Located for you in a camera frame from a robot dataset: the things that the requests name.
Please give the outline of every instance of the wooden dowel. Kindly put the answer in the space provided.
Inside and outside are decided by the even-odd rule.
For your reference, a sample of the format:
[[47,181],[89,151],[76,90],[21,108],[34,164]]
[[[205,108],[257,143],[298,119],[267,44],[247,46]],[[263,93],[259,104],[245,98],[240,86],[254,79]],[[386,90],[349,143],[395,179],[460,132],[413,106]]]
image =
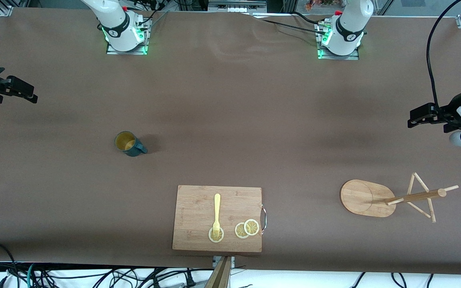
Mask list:
[[451,187],[448,187],[448,188],[444,188],[444,190],[446,190],[446,192],[447,192],[447,191],[455,190],[455,189],[458,189],[458,188],[459,188],[458,185],[455,185],[455,186],[451,186]]
[[424,199],[437,198],[437,197],[446,197],[446,191],[444,189],[431,190],[428,193],[420,192],[416,194],[405,195],[403,197],[394,197],[385,199],[387,205],[392,205],[395,203],[406,203],[414,202]]
[[426,192],[430,192],[430,189],[428,189],[428,186],[426,186],[426,184],[424,184],[423,180],[421,179],[421,177],[419,177],[419,175],[417,175],[416,172],[414,172],[414,176],[419,181],[419,183],[421,183],[421,186],[423,186],[424,190]]
[[414,204],[412,204],[412,202],[407,202],[407,204],[412,206],[415,210],[421,212],[422,215],[424,215],[424,216],[426,216],[428,218],[431,218],[431,216],[428,213],[424,212],[423,210],[421,210],[421,208],[419,208],[419,207],[415,206]]
[[431,222],[435,223],[437,222],[437,220],[435,219],[435,211],[433,211],[433,204],[431,203],[430,198],[428,198],[428,206],[430,206]]
[[412,186],[414,185],[414,173],[410,176],[410,182],[408,183],[408,192],[407,195],[412,193]]

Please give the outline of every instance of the fruit slice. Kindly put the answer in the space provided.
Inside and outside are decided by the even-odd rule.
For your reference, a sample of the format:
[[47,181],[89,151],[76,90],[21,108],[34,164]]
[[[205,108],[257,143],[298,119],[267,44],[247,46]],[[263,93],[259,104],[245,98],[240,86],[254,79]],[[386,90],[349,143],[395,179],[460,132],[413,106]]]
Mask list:
[[238,223],[236,228],[234,228],[234,233],[236,233],[236,236],[240,237],[241,239],[248,237],[249,234],[245,232],[245,222]]
[[209,228],[208,236],[209,236],[209,240],[211,240],[211,242],[218,243],[223,239],[223,229],[220,227],[220,237],[213,238],[212,237],[212,227],[211,227],[211,228]]
[[245,221],[245,233],[249,234],[250,236],[256,235],[259,232],[259,223],[254,219],[249,219]]

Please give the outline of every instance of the white floor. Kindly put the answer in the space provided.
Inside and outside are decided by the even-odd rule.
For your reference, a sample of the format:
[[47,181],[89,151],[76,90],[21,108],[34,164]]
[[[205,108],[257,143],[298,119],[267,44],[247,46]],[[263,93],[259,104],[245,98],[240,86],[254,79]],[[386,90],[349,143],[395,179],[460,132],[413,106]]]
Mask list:
[[[173,268],[169,270],[179,270],[184,268]],[[52,276],[82,276],[102,274],[109,270],[61,270],[51,272]],[[136,270],[139,277],[146,277],[152,269]],[[192,272],[193,279],[196,282],[209,279],[211,271]],[[355,284],[359,272],[302,272],[302,271],[276,271],[276,270],[233,270],[230,280],[230,288],[242,288],[250,286],[251,288],[350,288]],[[0,281],[5,277],[6,273],[0,272]],[[428,281],[428,274],[403,274],[407,282],[408,288],[425,288]],[[60,288],[91,288],[99,277],[66,280],[56,279],[56,284]],[[99,286],[107,288],[110,285],[111,277]],[[168,288],[176,284],[185,283],[183,274],[170,277],[162,281],[161,287]],[[150,283],[147,283],[143,288],[147,288]],[[6,281],[5,288],[16,287],[16,278],[9,277]],[[26,283],[21,281],[21,287],[25,288]],[[129,288],[130,283],[119,281],[115,288]],[[433,277],[430,284],[431,288],[457,288],[461,287],[461,275],[440,275]],[[392,281],[389,273],[366,273],[357,288],[397,288],[397,285]]]

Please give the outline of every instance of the blue mug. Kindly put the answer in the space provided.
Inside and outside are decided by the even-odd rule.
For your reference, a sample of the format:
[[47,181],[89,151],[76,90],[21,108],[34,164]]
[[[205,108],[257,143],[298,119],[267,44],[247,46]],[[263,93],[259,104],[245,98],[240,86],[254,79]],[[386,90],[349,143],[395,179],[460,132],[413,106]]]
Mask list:
[[115,137],[115,146],[126,155],[136,157],[141,153],[147,153],[147,148],[143,146],[140,139],[130,131],[123,131]]

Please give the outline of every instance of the wooden base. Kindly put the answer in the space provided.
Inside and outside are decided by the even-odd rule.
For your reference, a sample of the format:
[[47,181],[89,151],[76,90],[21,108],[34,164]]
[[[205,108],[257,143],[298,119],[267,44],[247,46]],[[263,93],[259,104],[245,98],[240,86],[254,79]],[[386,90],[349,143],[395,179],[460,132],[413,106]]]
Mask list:
[[396,204],[387,205],[385,199],[394,193],[386,186],[363,180],[350,180],[341,188],[341,201],[351,213],[372,217],[388,217]]

